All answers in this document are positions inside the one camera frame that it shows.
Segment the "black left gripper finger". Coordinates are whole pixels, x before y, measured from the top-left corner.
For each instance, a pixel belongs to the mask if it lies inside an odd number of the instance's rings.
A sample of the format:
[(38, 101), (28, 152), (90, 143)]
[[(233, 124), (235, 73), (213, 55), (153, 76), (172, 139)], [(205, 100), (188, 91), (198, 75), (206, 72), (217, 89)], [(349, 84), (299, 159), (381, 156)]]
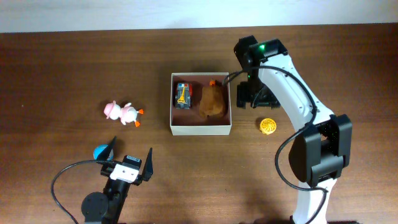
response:
[(142, 171), (142, 180), (148, 182), (154, 173), (153, 163), (152, 163), (152, 148), (149, 149), (146, 163), (144, 164), (144, 169)]
[(116, 144), (116, 136), (113, 137), (110, 143), (102, 144), (96, 147), (96, 160), (111, 161), (114, 158), (113, 147)]

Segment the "blue ball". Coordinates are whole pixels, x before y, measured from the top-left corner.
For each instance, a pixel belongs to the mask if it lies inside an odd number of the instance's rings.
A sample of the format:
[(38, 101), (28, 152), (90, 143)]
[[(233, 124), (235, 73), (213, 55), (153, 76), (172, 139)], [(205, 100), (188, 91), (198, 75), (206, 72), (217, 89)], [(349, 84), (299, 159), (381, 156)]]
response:
[(111, 161), (114, 157), (113, 149), (108, 144), (102, 144), (95, 148), (93, 157), (99, 161)]

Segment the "yellow round toy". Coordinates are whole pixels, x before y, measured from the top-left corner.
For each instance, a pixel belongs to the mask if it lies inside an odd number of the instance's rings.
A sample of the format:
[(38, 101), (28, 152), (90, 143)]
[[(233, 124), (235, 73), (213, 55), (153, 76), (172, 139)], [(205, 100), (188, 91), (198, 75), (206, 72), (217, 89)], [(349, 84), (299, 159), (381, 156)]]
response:
[(277, 129), (276, 122), (270, 118), (264, 118), (259, 125), (259, 130), (262, 134), (270, 135)]

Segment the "brown plush toy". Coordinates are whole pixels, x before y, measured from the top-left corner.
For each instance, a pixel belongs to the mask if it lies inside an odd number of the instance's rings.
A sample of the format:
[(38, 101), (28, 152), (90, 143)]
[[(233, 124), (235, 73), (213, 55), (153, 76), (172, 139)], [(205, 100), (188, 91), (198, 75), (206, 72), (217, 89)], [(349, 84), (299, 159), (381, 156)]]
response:
[(226, 103), (223, 97), (223, 88), (210, 80), (209, 85), (204, 86), (201, 92), (199, 115), (202, 118), (222, 118), (226, 113)]

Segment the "pink white duck toy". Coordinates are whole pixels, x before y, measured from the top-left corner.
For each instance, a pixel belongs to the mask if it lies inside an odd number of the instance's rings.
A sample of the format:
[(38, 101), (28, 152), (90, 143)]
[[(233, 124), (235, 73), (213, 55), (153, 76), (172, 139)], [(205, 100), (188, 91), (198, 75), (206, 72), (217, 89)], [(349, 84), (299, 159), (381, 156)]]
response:
[(117, 120), (120, 119), (120, 122), (123, 125), (127, 125), (128, 123), (134, 123), (135, 127), (139, 127), (141, 123), (137, 120), (137, 117), (140, 114), (144, 114), (143, 109), (135, 109), (131, 106), (131, 103), (126, 103), (123, 107), (120, 107), (116, 101), (112, 101), (108, 103), (103, 110), (107, 119)]

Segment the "grey orange toy car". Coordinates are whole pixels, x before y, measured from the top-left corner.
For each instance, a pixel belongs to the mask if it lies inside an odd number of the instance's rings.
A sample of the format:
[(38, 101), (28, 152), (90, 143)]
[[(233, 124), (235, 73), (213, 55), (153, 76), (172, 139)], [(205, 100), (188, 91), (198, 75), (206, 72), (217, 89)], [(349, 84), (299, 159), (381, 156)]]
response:
[(192, 107), (192, 95), (193, 87), (191, 83), (177, 83), (174, 107), (189, 110)]

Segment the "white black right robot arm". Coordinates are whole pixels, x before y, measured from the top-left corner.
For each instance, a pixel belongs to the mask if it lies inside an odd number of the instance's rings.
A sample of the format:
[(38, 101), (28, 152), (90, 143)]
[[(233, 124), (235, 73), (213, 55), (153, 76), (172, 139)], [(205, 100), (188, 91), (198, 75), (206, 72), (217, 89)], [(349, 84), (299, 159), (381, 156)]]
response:
[(335, 115), (311, 91), (296, 70), (279, 39), (258, 42), (252, 35), (234, 47), (247, 81), (237, 85), (236, 105), (282, 107), (294, 134), (275, 154), (275, 169), (282, 175), (279, 156), (291, 144), (289, 164), (298, 184), (281, 179), (298, 191), (291, 223), (326, 223), (330, 192), (349, 165), (353, 124), (346, 114)]

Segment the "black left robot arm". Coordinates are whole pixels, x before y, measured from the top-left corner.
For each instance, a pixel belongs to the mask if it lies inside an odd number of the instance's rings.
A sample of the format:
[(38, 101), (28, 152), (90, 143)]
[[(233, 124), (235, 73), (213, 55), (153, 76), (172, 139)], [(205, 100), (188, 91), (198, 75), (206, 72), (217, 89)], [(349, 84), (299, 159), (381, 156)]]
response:
[(115, 161), (113, 147), (116, 138), (108, 144), (98, 146), (93, 157), (105, 161), (100, 174), (108, 180), (102, 192), (93, 192), (85, 197), (81, 212), (85, 223), (117, 223), (131, 185), (140, 185), (152, 177), (152, 149), (149, 150), (145, 164), (142, 160), (129, 155), (122, 161)]

